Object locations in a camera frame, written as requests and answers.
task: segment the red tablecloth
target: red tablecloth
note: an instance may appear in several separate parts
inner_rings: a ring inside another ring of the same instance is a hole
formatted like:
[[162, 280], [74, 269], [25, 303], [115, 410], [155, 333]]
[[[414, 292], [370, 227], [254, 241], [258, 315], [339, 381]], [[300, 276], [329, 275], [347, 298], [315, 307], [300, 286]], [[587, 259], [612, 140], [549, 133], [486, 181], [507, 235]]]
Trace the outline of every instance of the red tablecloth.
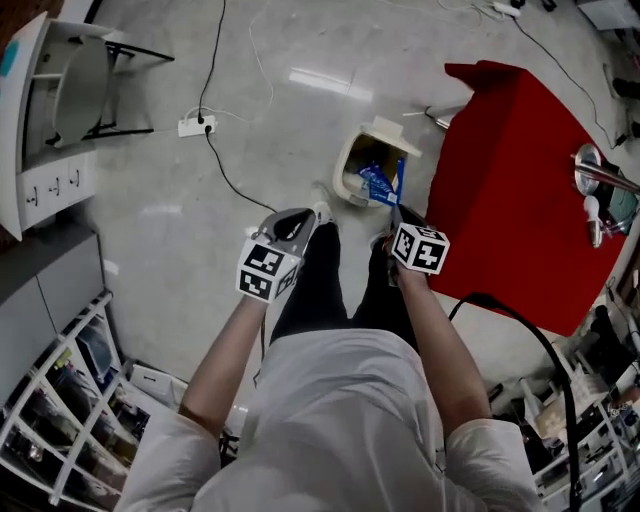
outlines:
[[571, 335], [624, 243], [605, 235], [599, 249], [590, 244], [570, 155], [591, 138], [524, 69], [488, 61], [445, 69], [475, 92], [451, 122], [431, 186], [427, 222], [451, 248], [430, 285], [455, 298], [491, 293]]

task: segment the concrete floor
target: concrete floor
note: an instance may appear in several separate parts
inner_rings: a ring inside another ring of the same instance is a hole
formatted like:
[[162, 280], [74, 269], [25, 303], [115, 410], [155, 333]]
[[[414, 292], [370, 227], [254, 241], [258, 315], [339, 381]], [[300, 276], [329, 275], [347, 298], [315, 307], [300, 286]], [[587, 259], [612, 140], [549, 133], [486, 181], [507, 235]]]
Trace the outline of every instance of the concrete floor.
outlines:
[[[380, 114], [402, 122], [405, 138], [424, 152], [408, 163], [404, 202], [425, 211], [443, 133], [422, 116], [401, 114], [470, 97], [464, 85], [444, 73], [445, 62], [491, 59], [527, 67], [600, 147], [608, 147], [589, 100], [512, 21], [484, 18], [474, 29], [474, 12], [448, 12], [435, 0], [405, 2], [431, 14], [383, 0], [229, 2], [204, 104], [246, 119], [261, 117], [247, 123], [221, 114], [212, 137], [229, 178], [244, 193], [277, 209], [304, 205], [313, 181], [330, 184], [348, 135]], [[99, 192], [86, 203], [84, 215], [98, 229], [110, 262], [106, 278], [115, 293], [122, 348], [185, 380], [239, 299], [234, 277], [244, 230], [267, 213], [233, 194], [202, 137], [180, 139], [176, 133], [178, 119], [198, 103], [221, 5], [221, 0], [104, 0], [96, 19], [129, 33], [133, 42], [176, 57], [173, 63], [138, 66], [137, 73], [123, 75], [120, 125], [150, 122], [158, 133], [99, 145]], [[266, 112], [270, 89], [248, 32], [254, 19], [257, 51], [274, 87]], [[588, 20], [569, 2], [552, 14], [531, 2], [521, 24], [590, 92], [610, 136], [620, 131], [623, 108], [609, 95], [601, 66], [609, 62], [610, 50]], [[350, 84], [350, 91], [370, 91], [372, 99], [296, 83], [289, 80], [292, 68], [333, 77]], [[630, 145], [606, 153], [639, 179], [633, 150]], [[340, 205], [337, 214], [344, 242], [341, 280], [353, 312], [366, 283], [367, 242], [385, 223], [385, 213]], [[626, 265], [638, 223], [635, 228], [614, 273]], [[450, 309], [454, 301], [442, 297], [442, 303]], [[281, 307], [282, 302], [270, 309], [268, 329]], [[468, 307], [455, 324], [488, 385], [529, 375], [545, 364], [538, 342], [512, 320]], [[250, 376], [258, 361], [256, 347], [238, 405], [251, 395]]]

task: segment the hand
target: hand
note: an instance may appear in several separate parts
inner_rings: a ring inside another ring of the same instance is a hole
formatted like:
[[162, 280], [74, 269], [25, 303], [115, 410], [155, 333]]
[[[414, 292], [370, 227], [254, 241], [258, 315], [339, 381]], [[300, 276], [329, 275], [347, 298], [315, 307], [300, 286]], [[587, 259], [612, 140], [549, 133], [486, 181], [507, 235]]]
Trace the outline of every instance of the hand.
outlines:
[[405, 287], [421, 287], [429, 289], [427, 283], [427, 276], [422, 272], [411, 270], [405, 267], [402, 263], [396, 263], [398, 267], [398, 285], [402, 290]]

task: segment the blue packaging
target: blue packaging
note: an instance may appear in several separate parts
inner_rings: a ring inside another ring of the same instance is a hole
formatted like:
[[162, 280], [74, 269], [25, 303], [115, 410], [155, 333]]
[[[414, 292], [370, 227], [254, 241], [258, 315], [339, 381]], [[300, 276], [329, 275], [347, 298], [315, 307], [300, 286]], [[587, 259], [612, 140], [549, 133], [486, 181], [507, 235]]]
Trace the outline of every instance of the blue packaging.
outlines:
[[402, 195], [402, 182], [404, 181], [404, 157], [398, 159], [396, 173], [398, 176], [398, 188], [393, 189], [393, 186], [387, 179], [387, 177], [380, 169], [380, 166], [376, 163], [363, 167], [357, 171], [357, 174], [362, 176], [369, 191], [369, 198], [375, 201], [379, 201], [389, 206], [395, 206], [400, 202]]

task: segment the shoe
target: shoe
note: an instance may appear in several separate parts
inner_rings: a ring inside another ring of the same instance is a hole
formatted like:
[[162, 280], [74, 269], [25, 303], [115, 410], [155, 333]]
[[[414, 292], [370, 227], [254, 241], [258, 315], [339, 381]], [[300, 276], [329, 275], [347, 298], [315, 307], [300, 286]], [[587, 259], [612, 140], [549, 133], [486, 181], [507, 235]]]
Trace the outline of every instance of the shoe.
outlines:
[[616, 90], [615, 83], [618, 80], [615, 76], [613, 76], [613, 70], [609, 64], [603, 64], [602, 70], [604, 71], [604, 77], [607, 80], [607, 86], [609, 87], [609, 93], [614, 100], [620, 99], [620, 94]]
[[316, 212], [316, 227], [322, 226], [332, 222], [336, 223], [331, 206], [329, 191], [322, 183], [316, 181], [311, 185], [311, 191], [309, 192], [309, 206]]

